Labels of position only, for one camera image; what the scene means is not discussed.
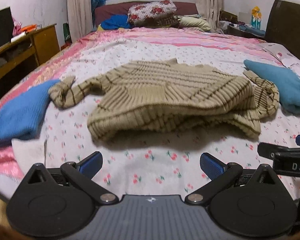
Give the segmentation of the beige striped knit sweater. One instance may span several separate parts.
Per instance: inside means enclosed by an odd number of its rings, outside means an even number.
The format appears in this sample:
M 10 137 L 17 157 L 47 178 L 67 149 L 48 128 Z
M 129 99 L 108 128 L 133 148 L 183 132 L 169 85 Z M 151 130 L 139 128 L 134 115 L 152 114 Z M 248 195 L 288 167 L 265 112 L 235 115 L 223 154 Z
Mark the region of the beige striped knit sweater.
M 76 85 L 69 76 L 49 89 L 60 109 L 102 92 L 87 119 L 95 140 L 121 131 L 184 131 L 227 123 L 247 137 L 257 138 L 260 121 L 274 115 L 280 94 L 275 84 L 250 70 L 231 75 L 215 67 L 191 66 L 176 59 L 132 61 Z

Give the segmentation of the teal folded fleece garment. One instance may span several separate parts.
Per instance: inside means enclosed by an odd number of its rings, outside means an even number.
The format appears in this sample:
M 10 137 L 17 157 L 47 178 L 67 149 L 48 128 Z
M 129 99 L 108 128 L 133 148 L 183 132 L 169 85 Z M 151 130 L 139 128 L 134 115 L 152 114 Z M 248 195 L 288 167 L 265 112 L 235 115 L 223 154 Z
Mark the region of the teal folded fleece garment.
M 282 107 L 290 113 L 300 115 L 300 78 L 291 69 L 250 60 L 244 60 L 244 65 L 260 78 L 275 84 Z

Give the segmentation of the blue cloth pile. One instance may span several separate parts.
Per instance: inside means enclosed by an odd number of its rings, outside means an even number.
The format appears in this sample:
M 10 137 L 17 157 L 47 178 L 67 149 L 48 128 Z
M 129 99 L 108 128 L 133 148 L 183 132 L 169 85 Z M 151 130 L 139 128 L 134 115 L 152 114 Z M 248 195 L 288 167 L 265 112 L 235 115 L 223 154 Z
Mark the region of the blue cloth pile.
M 134 25 L 128 22 L 128 15 L 113 15 L 101 22 L 101 28 L 104 30 L 132 29 L 133 27 Z

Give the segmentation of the pale green pillow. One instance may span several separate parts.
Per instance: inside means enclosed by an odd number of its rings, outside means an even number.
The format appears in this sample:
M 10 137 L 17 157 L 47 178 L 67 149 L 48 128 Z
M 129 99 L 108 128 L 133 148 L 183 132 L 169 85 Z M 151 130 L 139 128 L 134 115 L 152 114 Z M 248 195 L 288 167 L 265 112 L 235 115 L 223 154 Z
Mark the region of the pale green pillow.
M 197 28 L 203 32 L 211 31 L 211 27 L 205 19 L 191 16 L 183 16 L 179 21 L 179 28 Z

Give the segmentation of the bright blue folded knit garment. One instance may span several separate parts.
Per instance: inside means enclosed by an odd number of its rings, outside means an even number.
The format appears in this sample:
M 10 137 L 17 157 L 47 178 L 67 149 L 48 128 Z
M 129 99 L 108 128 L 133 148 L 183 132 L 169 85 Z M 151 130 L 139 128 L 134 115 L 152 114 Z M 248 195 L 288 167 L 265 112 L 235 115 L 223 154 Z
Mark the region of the bright blue folded knit garment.
M 59 81 L 49 80 L 31 87 L 2 106 L 0 143 L 12 139 L 30 140 L 37 136 L 50 103 L 49 89 Z

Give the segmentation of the cluttered nightstand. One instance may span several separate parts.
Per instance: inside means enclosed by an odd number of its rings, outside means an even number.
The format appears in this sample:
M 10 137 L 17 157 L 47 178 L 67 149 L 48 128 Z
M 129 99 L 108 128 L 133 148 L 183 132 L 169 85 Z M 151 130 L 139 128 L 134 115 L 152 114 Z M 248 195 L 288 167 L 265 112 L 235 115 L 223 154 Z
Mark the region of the cluttered nightstand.
M 232 36 L 264 40 L 266 35 L 265 31 L 255 29 L 245 22 L 239 21 L 237 15 L 224 10 L 220 11 L 218 26 L 223 33 Z

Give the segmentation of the black television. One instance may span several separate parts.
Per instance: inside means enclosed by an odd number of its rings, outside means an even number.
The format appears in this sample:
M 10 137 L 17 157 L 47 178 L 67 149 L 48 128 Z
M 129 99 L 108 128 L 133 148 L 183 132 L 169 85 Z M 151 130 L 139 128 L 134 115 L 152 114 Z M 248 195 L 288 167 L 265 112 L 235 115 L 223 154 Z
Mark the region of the black television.
M 11 41 L 13 29 L 11 9 L 6 7 L 0 10 L 0 47 Z

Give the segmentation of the cherry print pillow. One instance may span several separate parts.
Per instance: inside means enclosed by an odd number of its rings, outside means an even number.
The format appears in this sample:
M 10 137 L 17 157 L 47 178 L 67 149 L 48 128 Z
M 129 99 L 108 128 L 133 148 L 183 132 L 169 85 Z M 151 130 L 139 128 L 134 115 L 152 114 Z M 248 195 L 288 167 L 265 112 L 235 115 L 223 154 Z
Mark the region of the cherry print pillow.
M 260 47 L 300 77 L 300 59 L 294 56 L 286 47 L 277 43 L 262 43 Z

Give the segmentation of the orange item on cabinet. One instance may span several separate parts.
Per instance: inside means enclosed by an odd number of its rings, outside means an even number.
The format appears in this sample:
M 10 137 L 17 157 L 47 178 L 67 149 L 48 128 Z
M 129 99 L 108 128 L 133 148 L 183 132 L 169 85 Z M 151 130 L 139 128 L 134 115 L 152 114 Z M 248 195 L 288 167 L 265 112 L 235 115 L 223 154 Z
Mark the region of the orange item on cabinet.
M 20 29 L 20 31 L 29 33 L 31 31 L 35 31 L 36 29 L 37 29 L 37 24 L 31 24 L 31 25 L 27 25 L 27 26 L 22 27 Z

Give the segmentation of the wooden TV cabinet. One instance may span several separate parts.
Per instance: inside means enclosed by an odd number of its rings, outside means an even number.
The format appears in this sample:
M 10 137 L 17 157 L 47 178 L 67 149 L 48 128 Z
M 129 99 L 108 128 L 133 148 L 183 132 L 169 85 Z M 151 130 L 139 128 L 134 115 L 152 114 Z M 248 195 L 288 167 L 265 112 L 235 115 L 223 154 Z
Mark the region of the wooden TV cabinet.
M 26 75 L 60 52 L 56 25 L 34 30 L 0 47 L 0 99 Z

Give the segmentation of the pink floral bed sheet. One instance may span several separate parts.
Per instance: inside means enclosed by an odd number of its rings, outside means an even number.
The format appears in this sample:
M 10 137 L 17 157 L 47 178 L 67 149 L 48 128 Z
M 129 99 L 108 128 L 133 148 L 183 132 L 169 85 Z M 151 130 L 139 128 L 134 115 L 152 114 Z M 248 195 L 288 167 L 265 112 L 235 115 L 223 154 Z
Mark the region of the pink floral bed sheet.
M 33 163 L 59 167 L 94 151 L 94 181 L 116 194 L 180 194 L 208 182 L 199 156 L 256 168 L 259 142 L 295 146 L 300 115 L 271 101 L 244 61 L 279 61 L 262 42 L 195 30 L 102 31 L 40 66 L 0 100 L 58 80 L 39 137 L 0 148 L 0 194 L 14 193 Z

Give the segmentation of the dark wooden headboard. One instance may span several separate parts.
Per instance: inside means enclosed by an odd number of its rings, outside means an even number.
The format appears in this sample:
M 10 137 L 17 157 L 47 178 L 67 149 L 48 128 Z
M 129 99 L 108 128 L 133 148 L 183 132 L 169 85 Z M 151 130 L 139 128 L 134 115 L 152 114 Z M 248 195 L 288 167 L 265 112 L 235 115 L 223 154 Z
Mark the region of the dark wooden headboard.
M 300 59 L 300 4 L 275 0 L 264 39 L 285 46 Z

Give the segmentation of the yellow teal carton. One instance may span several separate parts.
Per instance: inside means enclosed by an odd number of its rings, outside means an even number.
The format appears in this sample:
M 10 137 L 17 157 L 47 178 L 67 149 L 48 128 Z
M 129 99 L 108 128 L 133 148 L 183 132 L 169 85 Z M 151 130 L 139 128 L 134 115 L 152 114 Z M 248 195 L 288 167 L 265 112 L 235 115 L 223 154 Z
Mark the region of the yellow teal carton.
M 261 29 L 262 14 L 260 8 L 255 6 L 251 10 L 251 25 L 255 29 Z

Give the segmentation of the left beige curtain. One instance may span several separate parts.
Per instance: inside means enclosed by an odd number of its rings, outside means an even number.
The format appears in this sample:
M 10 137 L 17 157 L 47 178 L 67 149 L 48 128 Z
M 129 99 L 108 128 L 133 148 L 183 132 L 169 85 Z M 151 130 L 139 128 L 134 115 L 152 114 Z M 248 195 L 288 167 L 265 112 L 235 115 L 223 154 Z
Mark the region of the left beige curtain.
M 72 42 L 89 34 L 93 28 L 91 0 L 66 0 Z

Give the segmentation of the maroon sofa back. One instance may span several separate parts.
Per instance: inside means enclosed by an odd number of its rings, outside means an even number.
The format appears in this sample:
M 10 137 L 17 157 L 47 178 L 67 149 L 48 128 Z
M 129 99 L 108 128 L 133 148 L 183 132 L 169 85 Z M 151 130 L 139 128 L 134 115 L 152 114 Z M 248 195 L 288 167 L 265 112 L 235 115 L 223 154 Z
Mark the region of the maroon sofa back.
M 113 15 L 126 15 L 128 14 L 129 8 L 133 5 L 139 5 L 146 2 L 126 2 L 117 4 L 108 4 L 101 7 L 97 7 L 94 10 L 93 24 L 98 26 L 104 20 L 109 19 Z M 197 15 L 198 11 L 195 3 L 188 2 L 173 2 L 177 8 L 176 15 Z

